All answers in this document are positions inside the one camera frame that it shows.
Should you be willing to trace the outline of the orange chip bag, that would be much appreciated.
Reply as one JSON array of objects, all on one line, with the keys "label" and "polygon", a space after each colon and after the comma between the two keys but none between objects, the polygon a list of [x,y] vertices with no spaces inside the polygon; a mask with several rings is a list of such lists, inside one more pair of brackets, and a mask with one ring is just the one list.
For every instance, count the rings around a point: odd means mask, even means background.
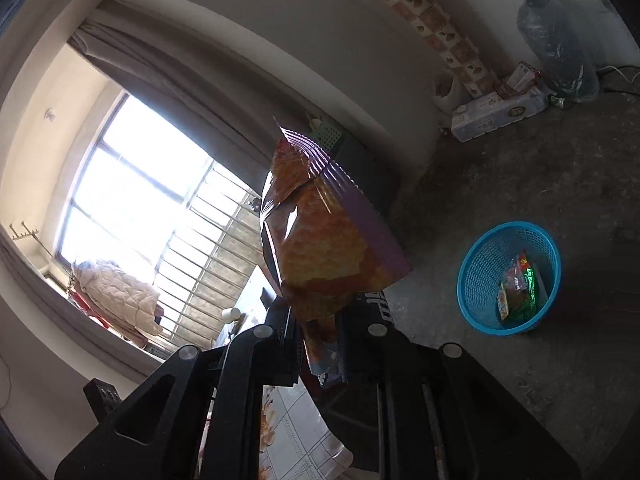
[{"label": "orange chip bag", "polygon": [[311,374],[338,374],[336,312],[410,271],[398,241],[348,173],[320,146],[282,129],[262,191],[262,248],[302,328]]}]

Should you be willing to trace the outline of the yellow green snack bag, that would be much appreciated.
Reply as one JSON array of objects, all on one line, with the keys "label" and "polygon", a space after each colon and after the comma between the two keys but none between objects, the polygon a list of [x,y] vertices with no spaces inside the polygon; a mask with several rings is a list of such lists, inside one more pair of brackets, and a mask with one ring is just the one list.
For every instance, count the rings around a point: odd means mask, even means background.
[{"label": "yellow green snack bag", "polygon": [[502,283],[499,284],[497,294],[497,309],[501,322],[504,322],[510,314],[508,295]]}]

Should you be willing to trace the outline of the blue plastic trash basket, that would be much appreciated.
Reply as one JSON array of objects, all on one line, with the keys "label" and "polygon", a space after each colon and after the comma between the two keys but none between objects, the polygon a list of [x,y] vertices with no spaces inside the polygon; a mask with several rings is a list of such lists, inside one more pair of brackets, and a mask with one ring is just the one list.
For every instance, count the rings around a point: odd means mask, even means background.
[{"label": "blue plastic trash basket", "polygon": [[458,305],[466,322],[481,333],[526,333],[549,313],[561,276],[559,249],[544,229],[506,222],[482,235],[463,259]]}]

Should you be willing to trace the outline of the white paper cup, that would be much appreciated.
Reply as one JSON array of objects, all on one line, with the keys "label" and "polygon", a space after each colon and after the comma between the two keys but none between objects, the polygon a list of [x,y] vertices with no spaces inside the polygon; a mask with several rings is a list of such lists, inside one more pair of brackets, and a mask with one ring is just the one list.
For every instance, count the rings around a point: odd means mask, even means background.
[{"label": "white paper cup", "polygon": [[242,315],[242,312],[236,308],[228,308],[221,311],[221,321],[224,324],[234,323],[236,322]]}]

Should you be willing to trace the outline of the floral tablecloth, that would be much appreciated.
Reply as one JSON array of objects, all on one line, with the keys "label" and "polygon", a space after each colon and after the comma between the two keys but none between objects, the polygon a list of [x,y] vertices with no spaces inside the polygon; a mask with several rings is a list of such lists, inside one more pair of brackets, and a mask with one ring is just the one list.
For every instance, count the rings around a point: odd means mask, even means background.
[{"label": "floral tablecloth", "polygon": [[339,477],[354,456],[326,426],[300,382],[265,386],[258,477],[269,480],[326,480]]}]

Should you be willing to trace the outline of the metal window railing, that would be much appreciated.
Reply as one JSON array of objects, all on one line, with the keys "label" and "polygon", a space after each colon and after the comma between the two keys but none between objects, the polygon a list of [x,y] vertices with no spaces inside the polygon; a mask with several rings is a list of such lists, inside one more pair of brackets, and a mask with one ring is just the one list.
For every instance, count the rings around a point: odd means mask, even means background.
[{"label": "metal window railing", "polygon": [[152,343],[163,352],[184,344],[213,347],[228,325],[224,312],[235,307],[262,263],[261,202],[219,162],[210,165],[156,266],[153,286],[163,316]]}]

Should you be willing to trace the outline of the grey cabinet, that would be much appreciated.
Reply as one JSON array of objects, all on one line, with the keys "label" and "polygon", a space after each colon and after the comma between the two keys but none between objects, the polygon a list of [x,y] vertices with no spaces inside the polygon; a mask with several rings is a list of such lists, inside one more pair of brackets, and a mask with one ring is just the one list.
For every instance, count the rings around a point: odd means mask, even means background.
[{"label": "grey cabinet", "polygon": [[343,134],[331,153],[376,210],[387,216],[399,188],[396,172],[351,134]]}]

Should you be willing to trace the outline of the green plastic basket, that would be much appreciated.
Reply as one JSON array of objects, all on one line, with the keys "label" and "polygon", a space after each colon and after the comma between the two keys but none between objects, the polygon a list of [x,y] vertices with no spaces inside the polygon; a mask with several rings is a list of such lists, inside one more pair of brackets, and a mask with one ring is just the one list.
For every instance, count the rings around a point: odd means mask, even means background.
[{"label": "green plastic basket", "polygon": [[320,148],[332,154],[340,148],[344,141],[344,131],[334,122],[327,119],[317,119],[312,123],[311,140],[314,140]]}]

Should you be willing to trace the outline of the toilet paper pack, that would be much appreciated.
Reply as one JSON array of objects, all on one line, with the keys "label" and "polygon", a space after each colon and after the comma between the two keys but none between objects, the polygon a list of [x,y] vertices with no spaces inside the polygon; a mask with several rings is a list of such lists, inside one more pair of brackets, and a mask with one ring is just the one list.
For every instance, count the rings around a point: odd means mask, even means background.
[{"label": "toilet paper pack", "polygon": [[548,107],[548,96],[533,86],[524,94],[503,99],[497,92],[460,105],[452,114],[451,133],[460,142],[535,116]]}]

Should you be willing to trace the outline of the blue water jug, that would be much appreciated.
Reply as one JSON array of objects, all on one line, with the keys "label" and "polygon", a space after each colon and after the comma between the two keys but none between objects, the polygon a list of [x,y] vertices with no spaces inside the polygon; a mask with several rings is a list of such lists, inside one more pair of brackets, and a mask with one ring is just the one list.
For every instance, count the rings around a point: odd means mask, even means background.
[{"label": "blue water jug", "polygon": [[596,69],[559,3],[523,0],[516,26],[538,58],[550,88],[578,103],[597,99],[600,82]]}]

